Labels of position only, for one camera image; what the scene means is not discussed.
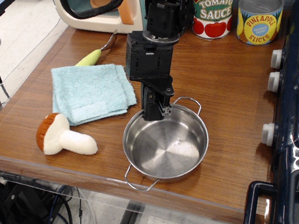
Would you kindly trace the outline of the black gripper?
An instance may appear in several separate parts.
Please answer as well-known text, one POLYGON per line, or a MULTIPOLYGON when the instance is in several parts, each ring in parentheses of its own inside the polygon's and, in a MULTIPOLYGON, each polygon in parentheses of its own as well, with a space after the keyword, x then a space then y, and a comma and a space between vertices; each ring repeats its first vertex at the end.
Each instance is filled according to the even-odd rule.
POLYGON ((149 80, 141 86, 141 105, 145 121, 161 121, 169 114, 174 95, 170 75, 173 48, 146 39, 142 31, 127 35, 126 71, 132 81, 149 80))

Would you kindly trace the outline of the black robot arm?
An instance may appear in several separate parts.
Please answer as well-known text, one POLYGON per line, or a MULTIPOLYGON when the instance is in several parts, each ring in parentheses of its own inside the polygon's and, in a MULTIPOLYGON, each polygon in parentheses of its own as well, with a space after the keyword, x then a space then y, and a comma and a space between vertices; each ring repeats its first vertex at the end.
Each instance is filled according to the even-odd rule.
MULTIPOLYGON (((90 19, 117 10, 125 0, 110 0, 91 9, 80 9, 83 0, 59 0, 69 18, 90 19)), ((144 0, 146 28, 127 36, 126 71, 130 80, 140 82, 145 121, 162 120, 170 114, 174 95, 170 68, 173 47, 193 24, 193 0, 144 0)))

